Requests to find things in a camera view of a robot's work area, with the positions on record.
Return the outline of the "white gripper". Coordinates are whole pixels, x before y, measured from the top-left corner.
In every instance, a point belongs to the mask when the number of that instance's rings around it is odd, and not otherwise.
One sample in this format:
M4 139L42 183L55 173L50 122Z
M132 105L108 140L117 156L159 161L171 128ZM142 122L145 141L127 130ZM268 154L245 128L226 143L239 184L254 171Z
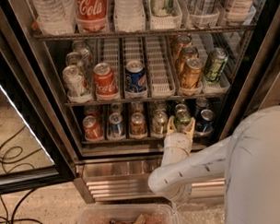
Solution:
M162 166L175 163L188 158L192 149L192 141L195 130L195 118L185 126L184 134L176 133L177 127L174 124L174 116L169 117L167 123L167 137L164 140L164 154L161 162Z

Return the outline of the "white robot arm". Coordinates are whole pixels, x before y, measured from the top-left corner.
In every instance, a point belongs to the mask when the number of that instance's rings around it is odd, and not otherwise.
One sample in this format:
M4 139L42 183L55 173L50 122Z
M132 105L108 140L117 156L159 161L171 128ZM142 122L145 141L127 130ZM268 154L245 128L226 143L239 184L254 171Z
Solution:
M162 166L151 172L153 193L173 202L194 182L225 179L225 224L280 224L280 105L252 113L232 136L181 158L186 136L167 137Z

